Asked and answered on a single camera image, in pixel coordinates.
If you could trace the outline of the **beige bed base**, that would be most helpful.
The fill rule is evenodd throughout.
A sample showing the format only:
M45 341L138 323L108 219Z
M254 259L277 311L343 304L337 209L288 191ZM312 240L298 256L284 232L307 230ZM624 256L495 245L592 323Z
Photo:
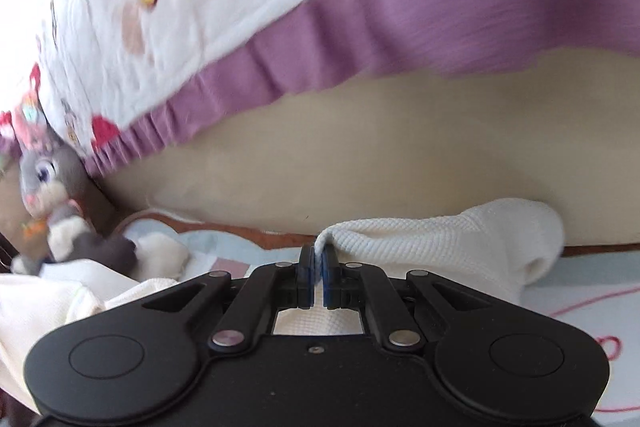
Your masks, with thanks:
M567 243L639 238L639 62L559 50L524 72L356 78L282 98L103 182L132 209L314 234L541 200Z

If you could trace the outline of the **grey rabbit plush toy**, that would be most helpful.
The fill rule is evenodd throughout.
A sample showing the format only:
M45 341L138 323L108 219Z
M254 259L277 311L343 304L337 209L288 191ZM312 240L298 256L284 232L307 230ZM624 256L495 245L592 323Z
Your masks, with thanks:
M20 254L11 271L38 275L43 265L91 260L138 282L178 279L189 261L186 246L163 233L136 241L100 235L80 205L89 178L76 152L48 128L21 131L20 189L29 216L46 226L49 254Z

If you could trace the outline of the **checked floor mat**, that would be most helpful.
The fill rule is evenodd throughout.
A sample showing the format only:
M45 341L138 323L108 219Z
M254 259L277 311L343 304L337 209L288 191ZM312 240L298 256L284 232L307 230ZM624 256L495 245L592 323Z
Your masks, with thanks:
M257 265L294 259L312 238L276 234L213 223L186 222L160 212L140 212L116 231L127 239L163 233L183 243L191 260L183 278L209 269L234 277ZM639 251L608 253L598 247L563 257L542 281L525 289L529 309L591 335L608 357L611 377L594 418L603 426L639 424Z

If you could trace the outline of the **white quilt with purple frill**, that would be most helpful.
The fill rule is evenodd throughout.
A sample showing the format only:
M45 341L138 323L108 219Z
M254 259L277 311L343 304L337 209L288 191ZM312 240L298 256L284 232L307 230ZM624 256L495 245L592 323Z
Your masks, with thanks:
M639 0L1 0L1 114L30 91L92 173L360 74L639 51Z

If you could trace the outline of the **pink plush toy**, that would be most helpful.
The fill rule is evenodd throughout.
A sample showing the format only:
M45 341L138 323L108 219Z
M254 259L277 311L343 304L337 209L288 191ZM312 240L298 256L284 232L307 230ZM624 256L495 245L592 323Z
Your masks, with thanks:
M51 145L50 128L38 94L30 91L11 110L1 114L1 152L17 158L23 152L42 152Z

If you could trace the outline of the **white knit garment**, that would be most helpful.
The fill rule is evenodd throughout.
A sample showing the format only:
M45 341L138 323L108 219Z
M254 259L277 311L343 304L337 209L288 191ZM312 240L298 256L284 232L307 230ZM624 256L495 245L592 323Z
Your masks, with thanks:
M195 277L189 251L155 233L137 241L148 261L130 275L80 259L40 275L1 277L1 389L33 410L24 381L26 355L37 340L66 324L111 310ZM433 271L518 303L523 288L546 275L564 247L560 216L542 202L507 198L455 216L346 221L323 230L314 252L332 246L343 262L378 265L391 277Z

